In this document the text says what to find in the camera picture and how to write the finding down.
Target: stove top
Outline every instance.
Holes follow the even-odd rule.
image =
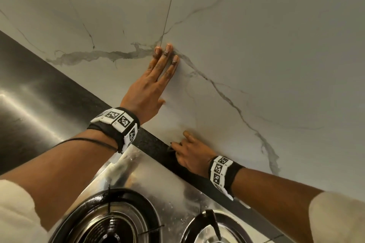
[[[131,145],[99,170],[50,242],[251,243],[254,231]]]

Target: white marble wall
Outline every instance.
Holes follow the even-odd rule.
[[[169,143],[188,129],[248,167],[365,200],[363,0],[169,5],[0,0],[0,30],[111,106],[164,32],[182,62],[148,131]]]

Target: black and white marker tag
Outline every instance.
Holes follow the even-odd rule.
[[[126,128],[133,122],[133,118],[128,113],[123,113],[112,126],[120,133],[124,132]]]
[[[95,117],[90,123],[98,122],[104,115],[106,115],[108,112],[110,112],[113,108],[110,108],[106,111],[103,111],[101,114],[99,114],[97,117]]]
[[[118,109],[111,109],[109,112],[104,114],[99,121],[111,124],[113,121],[115,121],[119,116],[121,116],[124,112]]]
[[[138,132],[138,126],[137,126],[137,123],[135,123],[134,126],[132,127],[132,129],[129,131],[129,133],[124,137],[124,145],[121,150],[122,152],[124,152],[129,147],[129,145],[132,143],[135,136],[137,135],[137,132]]]
[[[229,166],[231,166],[233,161],[228,158],[218,156],[214,160],[210,172],[210,180],[213,185],[221,191],[224,195],[226,195],[230,200],[233,201],[233,197],[228,194],[225,189],[225,175]]]

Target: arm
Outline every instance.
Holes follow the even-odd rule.
[[[190,172],[208,178],[209,163],[217,154],[189,132],[184,135],[181,145],[171,144],[178,162]],[[322,190],[248,168],[239,170],[231,189],[236,198],[296,242],[313,242],[308,209]]]
[[[175,73],[179,57],[175,56],[165,74],[157,79],[172,52],[170,44],[163,54],[156,47],[148,69],[121,102],[120,106],[133,112],[141,124],[154,117],[165,102],[159,98]],[[97,139],[117,147],[114,139],[97,130],[86,130],[76,137]],[[110,149],[91,142],[69,141],[3,174],[0,180],[12,181],[31,195],[42,226],[49,230],[112,155]]]

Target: white sleeve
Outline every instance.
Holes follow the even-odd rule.
[[[0,180],[0,242],[47,241],[29,193],[11,181]]]
[[[322,192],[309,205],[314,243],[364,243],[365,203],[334,192]]]

